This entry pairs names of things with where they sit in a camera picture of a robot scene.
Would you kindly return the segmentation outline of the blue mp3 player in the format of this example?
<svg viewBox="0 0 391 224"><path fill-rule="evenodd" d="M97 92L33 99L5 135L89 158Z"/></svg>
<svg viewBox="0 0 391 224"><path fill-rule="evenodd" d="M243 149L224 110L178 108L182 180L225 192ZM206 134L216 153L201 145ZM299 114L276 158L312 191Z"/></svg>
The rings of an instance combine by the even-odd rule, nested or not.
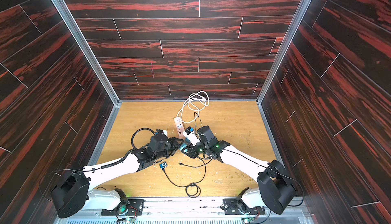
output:
<svg viewBox="0 0 391 224"><path fill-rule="evenodd" d="M163 162L163 163L160 163L159 166L163 170L168 166L168 164L166 162Z"/></svg>

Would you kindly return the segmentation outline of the teal charger with cable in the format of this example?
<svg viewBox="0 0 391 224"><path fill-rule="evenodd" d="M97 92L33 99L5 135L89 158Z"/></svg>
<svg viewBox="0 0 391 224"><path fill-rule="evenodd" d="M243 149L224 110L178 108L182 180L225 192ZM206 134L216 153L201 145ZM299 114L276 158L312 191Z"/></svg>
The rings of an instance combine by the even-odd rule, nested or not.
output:
<svg viewBox="0 0 391 224"><path fill-rule="evenodd" d="M187 146L186 143L182 143L182 145L180 146L179 150L182 151L186 146Z"/></svg>

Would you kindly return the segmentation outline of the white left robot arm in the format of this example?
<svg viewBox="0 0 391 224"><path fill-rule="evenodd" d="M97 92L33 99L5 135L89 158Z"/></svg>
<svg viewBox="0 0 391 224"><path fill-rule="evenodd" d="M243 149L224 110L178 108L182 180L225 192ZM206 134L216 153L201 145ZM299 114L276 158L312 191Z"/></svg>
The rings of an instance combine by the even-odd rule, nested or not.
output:
<svg viewBox="0 0 391 224"><path fill-rule="evenodd" d="M115 209L125 195L119 190L101 191L95 188L120 176L148 168L160 158L169 158L182 142L182 139L157 132L148 144L129 150L119 159L63 173L51 191L58 217L64 219L87 209Z"/></svg>

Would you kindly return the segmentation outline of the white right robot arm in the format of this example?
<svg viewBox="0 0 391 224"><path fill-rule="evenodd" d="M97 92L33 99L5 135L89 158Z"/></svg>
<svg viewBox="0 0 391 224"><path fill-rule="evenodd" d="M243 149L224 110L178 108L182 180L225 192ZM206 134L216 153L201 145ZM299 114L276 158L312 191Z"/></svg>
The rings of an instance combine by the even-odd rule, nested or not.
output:
<svg viewBox="0 0 391 224"><path fill-rule="evenodd" d="M226 141L219 141L209 126L195 131L192 127L182 132L185 142L180 147L183 154L196 158L206 154L212 159L235 167L258 183L258 188L244 189L236 198L242 213L249 213L255 207L267 207L276 214L282 214L296 195L293 179L277 160L262 161L249 156Z"/></svg>

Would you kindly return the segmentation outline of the white power strip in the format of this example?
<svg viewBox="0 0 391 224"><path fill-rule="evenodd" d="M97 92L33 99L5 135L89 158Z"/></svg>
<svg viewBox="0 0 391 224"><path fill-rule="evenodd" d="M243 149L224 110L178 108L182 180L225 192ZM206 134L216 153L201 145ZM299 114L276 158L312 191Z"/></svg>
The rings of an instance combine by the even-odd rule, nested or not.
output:
<svg viewBox="0 0 391 224"><path fill-rule="evenodd" d="M185 136L183 135L183 133L184 133L184 126L183 126L183 123L182 123L182 119L180 117L175 117L174 118L174 122L175 122L176 130L178 132L178 137L179 138L185 138Z"/></svg>

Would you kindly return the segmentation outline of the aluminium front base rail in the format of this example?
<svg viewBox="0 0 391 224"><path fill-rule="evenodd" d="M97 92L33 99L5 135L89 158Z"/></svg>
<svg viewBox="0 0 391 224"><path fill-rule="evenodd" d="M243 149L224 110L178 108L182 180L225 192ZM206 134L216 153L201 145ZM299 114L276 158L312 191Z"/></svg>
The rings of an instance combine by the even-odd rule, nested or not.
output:
<svg viewBox="0 0 391 224"><path fill-rule="evenodd" d="M101 210L81 211L67 219L56 219L57 224L241 224L246 215L233 209L234 197L145 197L143 204L126 216L103 216ZM256 224L311 224L306 205L295 197L281 215L267 207L250 214Z"/></svg>

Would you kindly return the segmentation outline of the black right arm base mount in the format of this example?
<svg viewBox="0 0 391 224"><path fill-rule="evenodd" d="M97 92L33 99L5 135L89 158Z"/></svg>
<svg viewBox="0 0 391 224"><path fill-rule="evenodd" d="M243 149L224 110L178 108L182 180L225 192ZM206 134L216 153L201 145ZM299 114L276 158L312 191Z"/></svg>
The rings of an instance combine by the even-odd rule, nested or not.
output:
<svg viewBox="0 0 391 224"><path fill-rule="evenodd" d="M259 190L247 187L237 197L223 199L220 209L224 211L225 215L264 215L264 206L250 208L244 201L245 196L247 200L250 195L255 193L259 193Z"/></svg>

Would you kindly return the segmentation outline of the aluminium left floor rail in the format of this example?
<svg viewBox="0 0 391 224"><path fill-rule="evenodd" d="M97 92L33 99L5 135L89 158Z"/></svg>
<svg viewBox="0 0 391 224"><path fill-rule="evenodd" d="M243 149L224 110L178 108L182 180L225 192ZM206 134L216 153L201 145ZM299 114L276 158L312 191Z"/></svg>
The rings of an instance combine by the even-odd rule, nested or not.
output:
<svg viewBox="0 0 391 224"><path fill-rule="evenodd" d="M107 138L108 138L108 136L110 134L110 131L111 131L111 129L112 129L113 125L114 125L114 122L115 122L115 120L117 118L117 115L118 115L118 112L119 112L119 109L120 109L121 105L122 105L122 102L119 101L119 103L117 105L113 106L113 109L112 109L112 111L110 113L110 116L109 116L109 118L107 120L107 123L106 123L106 125L105 125L105 127L104 127L104 129L103 129L103 131L102 131L102 133L100 135L100 138L99 138L99 140L97 142L97 145L96 145L96 147L95 147L95 149L94 149L94 151L92 153L92 156L91 156L91 158L90 158L90 160L88 162L88 166L92 166L92 165L96 165L97 164L97 162L99 160L99 157L100 157L100 155L102 153L102 150L104 148L104 145L105 145L105 143L107 141Z"/></svg>

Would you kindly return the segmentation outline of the aluminium floor rail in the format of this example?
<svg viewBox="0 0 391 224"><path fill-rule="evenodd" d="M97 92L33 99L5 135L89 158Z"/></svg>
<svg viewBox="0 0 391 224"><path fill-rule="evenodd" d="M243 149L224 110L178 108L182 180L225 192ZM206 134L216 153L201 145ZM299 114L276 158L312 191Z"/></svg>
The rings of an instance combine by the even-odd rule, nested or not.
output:
<svg viewBox="0 0 391 224"><path fill-rule="evenodd" d="M121 105L122 105L122 102L119 101L119 103L117 105L113 106L113 109L112 109L112 111L110 113L110 116L109 116L109 118L107 120L107 123L106 123L106 125L105 125L105 127L104 127L104 129L103 129L103 131L102 131L102 133L100 135L100 138L99 138L99 140L97 142L97 145L96 145L96 147L95 147L95 149L94 149L94 151L92 153L92 156L91 156L91 158L90 158L90 160L88 162L88 166L92 166L92 165L96 165L97 164L97 162L99 160L99 157L100 157L100 155L102 153L102 150L104 148L104 145L105 145L105 143L107 141L107 138L108 138L108 136L110 134L110 131L111 131L111 129L112 129L113 125L114 125L114 122L115 122L115 120L117 118L117 115L118 115L118 112L119 112L119 109L120 109Z"/></svg>
<svg viewBox="0 0 391 224"><path fill-rule="evenodd" d="M278 101L275 103L273 99L265 99L262 101L261 105L282 158L282 162L290 173L291 178L296 179L293 168L295 158L292 154L292 141L285 126L286 121L292 115L293 110L290 106L285 107L284 103L280 104Z"/></svg>

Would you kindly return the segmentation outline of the aluminium right floor rail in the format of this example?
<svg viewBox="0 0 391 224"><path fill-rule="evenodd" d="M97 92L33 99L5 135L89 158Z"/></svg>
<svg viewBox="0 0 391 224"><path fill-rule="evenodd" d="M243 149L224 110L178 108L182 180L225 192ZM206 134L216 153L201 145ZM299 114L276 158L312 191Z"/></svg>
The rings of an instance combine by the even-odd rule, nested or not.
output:
<svg viewBox="0 0 391 224"><path fill-rule="evenodd" d="M275 103L273 99L265 99L262 101L261 105L282 158L282 162L290 173L291 178L296 179L293 168L295 158L292 154L292 141L285 126L286 121L292 115L293 110L290 106L285 107L284 103L280 104L278 101Z"/></svg>

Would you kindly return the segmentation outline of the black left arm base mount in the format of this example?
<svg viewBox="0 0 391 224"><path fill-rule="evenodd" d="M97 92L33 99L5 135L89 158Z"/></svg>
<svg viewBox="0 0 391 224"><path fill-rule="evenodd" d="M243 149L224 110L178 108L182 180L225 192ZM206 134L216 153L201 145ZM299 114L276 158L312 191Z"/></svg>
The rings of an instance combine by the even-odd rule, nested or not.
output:
<svg viewBox="0 0 391 224"><path fill-rule="evenodd" d="M123 190L115 188L120 203L114 209L103 209L102 216L139 216L142 215L145 200L128 198Z"/></svg>

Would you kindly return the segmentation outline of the aluminium right corner post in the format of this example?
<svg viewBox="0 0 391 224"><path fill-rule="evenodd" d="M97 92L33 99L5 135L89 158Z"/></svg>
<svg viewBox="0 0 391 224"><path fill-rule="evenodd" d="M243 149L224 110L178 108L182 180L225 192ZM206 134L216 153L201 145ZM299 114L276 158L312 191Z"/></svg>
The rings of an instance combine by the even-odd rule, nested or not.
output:
<svg viewBox="0 0 391 224"><path fill-rule="evenodd" d="M283 38L281 46L277 52L277 55L275 57L273 64L272 64L271 70L265 80L265 83L264 83L263 88L260 92L260 95L257 98L257 105L260 109L262 108L261 102L263 101L263 99L266 95L266 92L272 83L273 78L276 76L278 68L280 67L280 65L282 63L282 60L283 60L283 58L289 48L289 45L292 42L294 35L295 35L295 33L296 33L296 31L302 21L307 9L308 9L311 1L312 0L301 0L298 5L298 8L292 18L291 24L288 27L288 30Z"/></svg>

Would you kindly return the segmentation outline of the aluminium corner post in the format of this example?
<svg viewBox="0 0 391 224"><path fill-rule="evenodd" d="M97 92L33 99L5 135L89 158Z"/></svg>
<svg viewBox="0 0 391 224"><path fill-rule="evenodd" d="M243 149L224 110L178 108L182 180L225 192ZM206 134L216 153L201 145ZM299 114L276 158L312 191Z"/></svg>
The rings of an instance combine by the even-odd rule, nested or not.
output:
<svg viewBox="0 0 391 224"><path fill-rule="evenodd" d="M81 51L83 52L84 56L86 57L87 61L91 65L93 71L97 75L98 79L102 83L103 87L105 88L109 98L113 102L114 106L118 106L120 104L120 99L118 95L116 94L114 88L112 87L111 83L109 82L108 77L104 73L102 67L100 66L96 56L94 55L93 51L91 50L87 40L85 39L84 35L82 34L79 26L77 25L74 17L72 16L69 8L67 7L64 0L51 0L54 4L55 8L59 12L61 18L63 19L64 23L66 24L67 28L71 32L72 36L76 40L76 43L80 47Z"/></svg>
<svg viewBox="0 0 391 224"><path fill-rule="evenodd" d="M294 35L295 35L295 33L296 33L296 31L302 21L307 9L308 9L311 1L312 0L301 0L298 5L298 8L292 18L291 24L288 27L288 30L283 38L281 46L277 52L277 55L275 57L273 64L272 64L271 70L265 80L265 83L264 83L263 88L260 92L260 95L257 98L257 105L260 109L262 108L261 102L263 101L263 99L266 95L266 92L272 83L273 78L276 76L278 68L280 67L280 65L282 63L282 60L283 60L283 58L289 48L289 45L292 42Z"/></svg>

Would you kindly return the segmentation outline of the aluminium left corner post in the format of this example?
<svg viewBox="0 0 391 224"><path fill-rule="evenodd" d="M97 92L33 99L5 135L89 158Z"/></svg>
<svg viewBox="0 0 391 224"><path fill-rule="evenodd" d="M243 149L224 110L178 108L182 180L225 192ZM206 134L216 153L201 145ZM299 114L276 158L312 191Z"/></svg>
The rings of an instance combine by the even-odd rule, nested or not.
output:
<svg viewBox="0 0 391 224"><path fill-rule="evenodd" d="M72 36L76 40L76 43L80 47L81 51L83 52L84 56L86 57L87 61L91 65L93 71L97 75L98 79L102 83L103 87L105 88L109 98L113 102L114 106L118 106L120 104L120 99L118 95L116 94L114 88L112 87L111 83L109 82L108 77L104 73L102 67L100 66L96 56L94 55L93 51L91 50L87 40L85 39L84 35L82 34L79 26L77 25L74 17L72 16L69 8L67 7L64 0L51 0L54 4L55 8L59 12L61 18L63 19L64 23L66 24L67 28L71 32Z"/></svg>

